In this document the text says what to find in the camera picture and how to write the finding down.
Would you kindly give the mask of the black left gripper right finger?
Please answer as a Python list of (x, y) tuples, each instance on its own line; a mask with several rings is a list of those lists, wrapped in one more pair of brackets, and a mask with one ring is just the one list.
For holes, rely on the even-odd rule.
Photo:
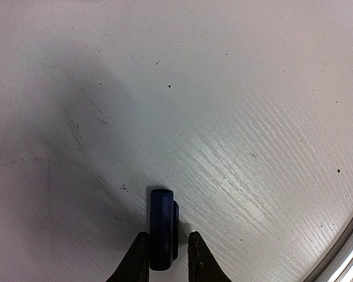
[(188, 238), (188, 281), (231, 282), (197, 231)]

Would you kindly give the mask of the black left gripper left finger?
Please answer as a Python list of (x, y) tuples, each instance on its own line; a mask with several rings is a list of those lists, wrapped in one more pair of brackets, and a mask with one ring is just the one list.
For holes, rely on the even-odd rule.
[(149, 281), (149, 234), (139, 232), (114, 273), (106, 282)]

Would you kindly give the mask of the blue marker cap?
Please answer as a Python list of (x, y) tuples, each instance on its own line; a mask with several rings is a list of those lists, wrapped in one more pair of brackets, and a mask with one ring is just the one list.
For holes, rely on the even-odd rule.
[(149, 263), (153, 271), (166, 271), (179, 256), (179, 205), (169, 189), (150, 194)]

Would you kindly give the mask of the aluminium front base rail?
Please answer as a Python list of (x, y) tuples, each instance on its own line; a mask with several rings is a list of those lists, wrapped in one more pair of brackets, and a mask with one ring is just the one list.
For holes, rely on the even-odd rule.
[(305, 281), (353, 281), (353, 217)]

